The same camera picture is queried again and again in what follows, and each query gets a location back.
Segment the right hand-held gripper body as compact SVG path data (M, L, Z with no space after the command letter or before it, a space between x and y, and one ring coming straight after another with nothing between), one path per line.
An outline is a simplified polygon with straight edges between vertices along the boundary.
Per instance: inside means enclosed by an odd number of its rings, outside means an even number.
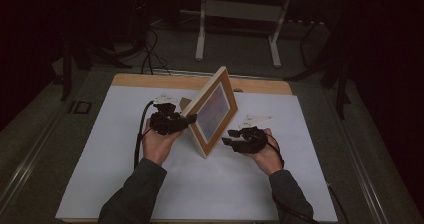
M264 129L258 125L271 120L270 116L247 115L239 124L241 136L239 138L232 137L235 145L232 146L235 152L254 154L261 151L267 144L268 140L264 133Z

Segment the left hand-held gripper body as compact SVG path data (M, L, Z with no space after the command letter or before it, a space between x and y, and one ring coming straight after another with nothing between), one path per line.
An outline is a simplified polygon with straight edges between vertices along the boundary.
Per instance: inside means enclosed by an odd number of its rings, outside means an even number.
M175 111L176 106L167 98L156 98L153 106L157 109L150 117L150 127L160 135L168 135L187 128L186 120Z

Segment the wooden picture frame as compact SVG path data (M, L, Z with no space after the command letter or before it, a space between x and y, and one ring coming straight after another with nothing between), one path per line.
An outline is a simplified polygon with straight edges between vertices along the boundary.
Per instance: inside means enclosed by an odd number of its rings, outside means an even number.
M227 68L222 66L182 108L181 115L184 117L197 115L189 129L203 158L211 154L237 110Z

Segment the person's left hand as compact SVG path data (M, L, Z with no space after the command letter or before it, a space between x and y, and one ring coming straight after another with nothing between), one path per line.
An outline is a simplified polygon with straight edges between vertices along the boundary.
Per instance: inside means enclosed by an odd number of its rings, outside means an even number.
M183 132L160 135L150 126L150 120L147 120L143 134L143 157L161 166L170 154L173 143Z

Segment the person's right hand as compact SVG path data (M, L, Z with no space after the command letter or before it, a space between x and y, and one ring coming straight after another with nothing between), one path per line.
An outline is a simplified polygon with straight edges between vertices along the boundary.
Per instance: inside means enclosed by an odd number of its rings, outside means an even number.
M283 169L283 161L280 153L280 148L276 139L273 137L270 128L265 128L264 133L267 137L266 146L259 152L248 154L261 171L270 176L273 173Z

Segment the white table sheet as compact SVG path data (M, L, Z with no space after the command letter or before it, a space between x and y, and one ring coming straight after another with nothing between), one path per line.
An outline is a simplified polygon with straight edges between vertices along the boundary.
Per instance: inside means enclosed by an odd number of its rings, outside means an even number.
M63 195L57 218L95 219L133 171L136 136L149 101L161 88L112 86ZM313 207L314 218L336 221L315 148L294 95L238 93L236 129L247 116L263 117L290 171ZM155 221L275 221L278 218L267 175L248 157L218 143L202 157L185 131L163 164L166 178L152 214Z

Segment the black stand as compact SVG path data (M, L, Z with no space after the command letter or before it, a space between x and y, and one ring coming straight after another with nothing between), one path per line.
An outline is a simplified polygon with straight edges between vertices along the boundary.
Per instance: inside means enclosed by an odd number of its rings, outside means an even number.
M129 65L119 61L119 58L133 55L140 49L141 46L136 45L122 52L108 53L101 47L81 38L65 39L62 50L62 74L57 75L54 80L55 84L60 84L63 87L61 101L65 101L72 90L72 61L75 61L80 69L89 70L92 66L89 54L92 53L103 58L110 65L118 68L129 68Z
M324 26L329 31L328 37L323 44L321 51L310 63L306 62L303 44L312 33L317 23L314 23L301 39L299 47L302 61L307 70L291 77L285 77L286 81L299 81L315 73L323 71L320 81L321 86L330 89L337 84L337 96L335 108L338 116L344 120L344 104L348 102L346 95L346 85L348 76L348 65L351 61L349 46L345 43L345 35L339 27L338 20L325 18Z

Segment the white metal stand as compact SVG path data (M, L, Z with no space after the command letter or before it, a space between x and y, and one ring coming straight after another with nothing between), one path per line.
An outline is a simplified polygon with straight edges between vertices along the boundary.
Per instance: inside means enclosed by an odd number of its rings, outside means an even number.
M275 23L275 31L268 36L268 44L273 65L275 68L280 68L282 66L282 62L280 60L277 40L285 21L290 2L291 0L283 0L281 6L272 6L223 0L201 0L200 24L196 44L195 60L203 60L206 38L205 20L207 16L214 16Z

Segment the black floor bracket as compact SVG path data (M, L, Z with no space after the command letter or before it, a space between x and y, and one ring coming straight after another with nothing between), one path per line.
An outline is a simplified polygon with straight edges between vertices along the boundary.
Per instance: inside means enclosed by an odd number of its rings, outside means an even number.
M86 101L73 101L68 113L69 114L88 114L91 110L92 103Z

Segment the metal floor rail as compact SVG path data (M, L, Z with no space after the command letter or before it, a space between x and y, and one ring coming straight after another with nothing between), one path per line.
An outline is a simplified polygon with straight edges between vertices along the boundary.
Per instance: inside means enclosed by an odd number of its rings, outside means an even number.
M354 139L349 133L349 130L347 125L345 124L345 121L339 117L334 101L332 100L332 94L328 90L324 90L323 93L326 98L326 102L330 107L332 115L336 119L338 128L342 132L342 136L347 145L348 155L353 164L353 170L359 182L361 191L366 200L368 209L371 213L374 223L375 224L390 224L387 218L387 215L385 211L383 210L379 197L375 191L374 185L368 175L368 172L356 148L356 143L354 142Z
M13 173L12 178L0 195L0 219L6 215L8 209L27 182L34 167L36 166L36 163L39 160L41 152L45 149L47 140L49 139L56 124L60 121L62 115L63 111L59 109L49 117L43 129L40 131L35 141L31 144L29 152L26 154Z

